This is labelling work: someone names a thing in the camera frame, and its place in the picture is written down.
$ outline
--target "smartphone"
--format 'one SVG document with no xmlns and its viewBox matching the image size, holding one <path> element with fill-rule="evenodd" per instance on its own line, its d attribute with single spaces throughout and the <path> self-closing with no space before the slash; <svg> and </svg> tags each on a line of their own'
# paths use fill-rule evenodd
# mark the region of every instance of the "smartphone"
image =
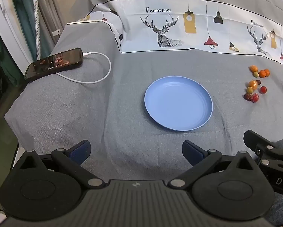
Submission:
<svg viewBox="0 0 283 227">
<path fill-rule="evenodd" d="M 32 62 L 26 72 L 25 80 L 34 81 L 55 72 L 73 69 L 82 64 L 83 52 L 80 48 L 48 56 Z"/>
</svg>

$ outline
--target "green curtain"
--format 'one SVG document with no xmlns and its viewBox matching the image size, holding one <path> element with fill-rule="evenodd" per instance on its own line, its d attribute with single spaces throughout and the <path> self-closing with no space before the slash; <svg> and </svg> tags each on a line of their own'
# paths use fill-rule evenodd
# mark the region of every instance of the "green curtain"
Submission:
<svg viewBox="0 0 283 227">
<path fill-rule="evenodd" d="M 11 58 L 5 45 L 0 37 L 0 66 L 2 67 L 5 75 L 9 81 L 14 85 L 19 85 L 23 80 L 24 76 Z"/>
<path fill-rule="evenodd" d="M 23 34 L 25 36 L 27 45 L 30 49 L 33 60 L 37 60 L 37 45 L 35 36 L 35 22 L 34 22 L 34 9 L 33 0 L 13 0 L 19 22 L 22 27 Z M 46 43 L 46 38 L 44 33 L 40 28 L 41 36 L 41 56 L 42 58 L 47 57 L 51 50 L 48 43 Z"/>
</svg>

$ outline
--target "yellow lamp illustration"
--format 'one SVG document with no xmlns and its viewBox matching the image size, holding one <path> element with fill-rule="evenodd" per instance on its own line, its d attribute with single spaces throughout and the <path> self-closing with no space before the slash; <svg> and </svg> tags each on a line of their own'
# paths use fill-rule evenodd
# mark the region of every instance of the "yellow lamp illustration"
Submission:
<svg viewBox="0 0 283 227">
<path fill-rule="evenodd" d="M 274 30 L 272 30 L 270 32 L 270 36 L 271 36 L 271 48 L 276 49 L 277 48 L 277 44 L 276 44 L 276 40 L 275 40 L 275 32 L 274 32 Z"/>
<path fill-rule="evenodd" d="M 189 10 L 189 0 L 188 11 L 183 14 L 183 22 L 186 33 L 196 33 L 195 14 Z"/>
<path fill-rule="evenodd" d="M 88 14 L 86 17 L 80 19 L 79 21 L 85 21 L 85 20 L 89 20 L 90 19 L 90 15 Z"/>
<path fill-rule="evenodd" d="M 231 43 L 231 42 L 230 42 L 229 50 L 232 50 L 232 51 L 235 51 L 235 52 L 239 52 L 239 49 L 238 49 L 238 48 L 236 48 L 236 47 L 234 46 L 234 44 L 233 44 L 233 43 Z"/>
</svg>

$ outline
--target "deer illustration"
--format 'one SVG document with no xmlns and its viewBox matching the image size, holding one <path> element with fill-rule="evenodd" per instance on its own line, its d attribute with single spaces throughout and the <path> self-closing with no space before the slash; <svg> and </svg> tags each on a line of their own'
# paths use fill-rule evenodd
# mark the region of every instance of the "deer illustration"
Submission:
<svg viewBox="0 0 283 227">
<path fill-rule="evenodd" d="M 148 21 L 147 21 L 148 16 L 149 15 L 147 15 L 147 17 L 145 18 L 145 21 L 143 21 L 142 18 L 141 18 L 141 20 L 145 24 L 145 26 L 152 28 L 153 31 L 157 33 L 157 42 L 158 42 L 160 47 L 178 47 L 178 46 L 181 46 L 183 44 L 183 41 L 172 40 L 170 38 L 167 38 L 166 35 L 165 35 L 165 33 L 168 32 L 168 30 L 169 30 L 168 28 L 176 24 L 176 22 L 178 21 L 178 17 L 177 17 L 177 20 L 175 21 L 174 18 L 170 15 L 170 17 L 172 18 L 172 22 L 169 24 L 168 20 L 166 20 L 167 24 L 164 25 L 162 30 L 159 30 L 159 29 L 157 29 L 157 27 L 155 25 L 153 25 L 153 20 L 151 22 L 151 25 L 148 23 Z"/>
<path fill-rule="evenodd" d="M 260 46 L 262 45 L 263 40 L 266 40 L 266 39 L 269 37 L 269 35 L 268 35 L 266 32 L 264 32 L 266 35 L 264 36 L 264 35 L 262 34 L 262 35 L 261 35 L 261 39 L 258 41 L 257 38 L 256 38 L 256 36 L 255 36 L 255 31 L 254 31 L 254 32 L 251 31 L 252 28 L 253 28 L 253 26 L 252 26 L 250 29 L 248 28 L 248 32 L 250 33 L 250 35 L 252 36 L 252 38 L 254 38 L 254 42 L 256 43 L 258 52 L 263 53 L 263 54 L 268 54 L 268 52 L 263 51 Z"/>
</svg>

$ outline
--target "pendant lamp illustration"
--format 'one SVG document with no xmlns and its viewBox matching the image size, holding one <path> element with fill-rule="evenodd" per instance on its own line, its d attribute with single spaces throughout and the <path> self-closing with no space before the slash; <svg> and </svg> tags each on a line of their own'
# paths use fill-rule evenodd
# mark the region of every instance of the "pendant lamp illustration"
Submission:
<svg viewBox="0 0 283 227">
<path fill-rule="evenodd" d="M 282 54 L 282 47 L 281 47 L 281 39 L 280 39 L 280 49 L 281 49 L 280 59 L 283 61 L 283 54 Z"/>
<path fill-rule="evenodd" d="M 280 59 L 283 61 L 283 54 L 281 53 L 281 55 L 280 55 Z"/>
<path fill-rule="evenodd" d="M 234 44 L 233 44 L 233 43 L 231 43 L 231 42 L 230 42 L 229 50 L 232 50 L 232 51 L 235 51 L 235 52 L 239 52 L 239 49 L 238 49 L 238 48 L 236 48 L 236 47 L 234 46 Z"/>
<path fill-rule="evenodd" d="M 110 13 L 114 13 L 115 15 L 118 16 L 118 14 L 113 9 L 110 9 Z"/>
<path fill-rule="evenodd" d="M 274 29 L 270 32 L 270 36 L 271 36 L 271 48 L 277 49 Z"/>
<path fill-rule="evenodd" d="M 102 18 L 102 20 L 108 21 L 106 18 L 104 18 L 104 11 L 103 11 L 103 18 Z"/>
<path fill-rule="evenodd" d="M 232 51 L 235 51 L 235 52 L 239 52 L 239 49 L 236 48 L 233 43 L 231 43 L 231 36 L 230 36 L 230 6 L 229 6 L 229 19 L 228 19 L 228 21 L 229 21 L 229 41 L 230 41 L 229 50 L 232 50 Z"/>
<path fill-rule="evenodd" d="M 208 31 L 208 40 L 204 43 L 205 45 L 208 45 L 210 49 L 215 49 L 215 46 L 218 46 L 216 42 L 213 41 L 213 39 L 210 37 L 209 30 L 208 30 L 208 11 L 207 11 L 207 1 L 206 1 L 206 15 L 207 15 L 207 31 Z"/>
<path fill-rule="evenodd" d="M 183 14 L 184 30 L 186 33 L 196 33 L 195 14 L 190 11 L 188 0 L 188 11 Z"/>
<path fill-rule="evenodd" d="M 218 3 L 218 10 L 217 10 L 217 15 L 214 18 L 214 23 L 218 23 L 218 24 L 223 24 L 224 21 L 222 20 L 220 13 L 219 13 L 219 3 Z"/>
<path fill-rule="evenodd" d="M 85 21 L 85 20 L 89 20 L 90 19 L 90 15 L 88 14 L 86 17 L 80 19 L 79 21 Z"/>
</svg>

